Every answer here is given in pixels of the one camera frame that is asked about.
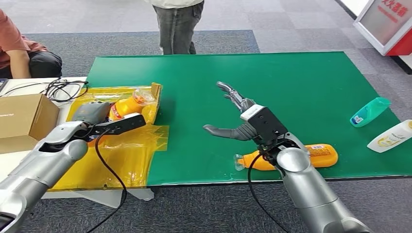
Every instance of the robotic thumb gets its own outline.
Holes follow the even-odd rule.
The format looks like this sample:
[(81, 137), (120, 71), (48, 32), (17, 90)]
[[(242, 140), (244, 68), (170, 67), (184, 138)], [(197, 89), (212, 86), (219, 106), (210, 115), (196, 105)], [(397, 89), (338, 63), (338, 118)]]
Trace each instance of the robotic thumb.
[(203, 128), (213, 136), (231, 138), (239, 141), (248, 141), (256, 136), (256, 131), (245, 124), (240, 125), (236, 129), (219, 129), (213, 125), (205, 125)]

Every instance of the gray jeans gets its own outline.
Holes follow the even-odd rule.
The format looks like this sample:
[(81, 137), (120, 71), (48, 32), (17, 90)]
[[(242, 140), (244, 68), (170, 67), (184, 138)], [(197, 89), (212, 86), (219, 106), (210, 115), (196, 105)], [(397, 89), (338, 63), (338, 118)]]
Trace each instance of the gray jeans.
[(193, 30), (200, 21), (204, 3), (177, 9), (153, 6), (157, 13), (163, 54), (196, 54)]

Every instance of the silver robotic arm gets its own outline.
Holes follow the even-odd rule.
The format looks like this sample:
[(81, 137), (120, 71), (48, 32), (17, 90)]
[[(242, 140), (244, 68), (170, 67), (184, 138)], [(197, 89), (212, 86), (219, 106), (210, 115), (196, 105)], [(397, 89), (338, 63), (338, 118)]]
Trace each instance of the silver robotic arm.
[(15, 233), (47, 189), (87, 152), (87, 142), (101, 134), (118, 135), (146, 124), (143, 115), (104, 122), (109, 103), (82, 105), (78, 121), (54, 128), (20, 164), (0, 182), (0, 233)]
[(281, 173), (294, 205), (312, 233), (372, 233), (356, 219), (321, 174), (310, 163), (305, 146), (267, 108), (242, 97), (228, 84), (218, 82), (241, 112), (245, 122), (236, 129), (204, 129), (219, 137), (254, 140), (261, 156)]

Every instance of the carpet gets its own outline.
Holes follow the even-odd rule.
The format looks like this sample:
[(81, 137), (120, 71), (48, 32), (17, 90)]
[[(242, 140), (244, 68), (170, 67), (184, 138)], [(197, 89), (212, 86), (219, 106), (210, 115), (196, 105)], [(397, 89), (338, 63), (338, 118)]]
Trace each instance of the carpet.
[[(87, 76), (94, 58), (108, 55), (162, 54), (158, 32), (26, 34), (61, 56), (64, 77)], [(252, 30), (196, 31), (197, 53), (259, 53)]]
[[(376, 233), (409, 232), (412, 180), (331, 182), (331, 188)], [(258, 198), (290, 233), (308, 233), (282, 184), (255, 185)], [(155, 188), (151, 201), (129, 196), (96, 233), (283, 233), (246, 185)], [(86, 199), (41, 200), (22, 233), (81, 233), (112, 211)]]

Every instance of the cardboard box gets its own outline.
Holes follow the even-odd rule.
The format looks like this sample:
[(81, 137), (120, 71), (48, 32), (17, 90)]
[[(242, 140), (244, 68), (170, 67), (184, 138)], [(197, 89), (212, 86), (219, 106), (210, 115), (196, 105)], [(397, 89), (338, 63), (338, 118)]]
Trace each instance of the cardboard box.
[(59, 108), (43, 94), (0, 98), (0, 153), (31, 150), (56, 126)]

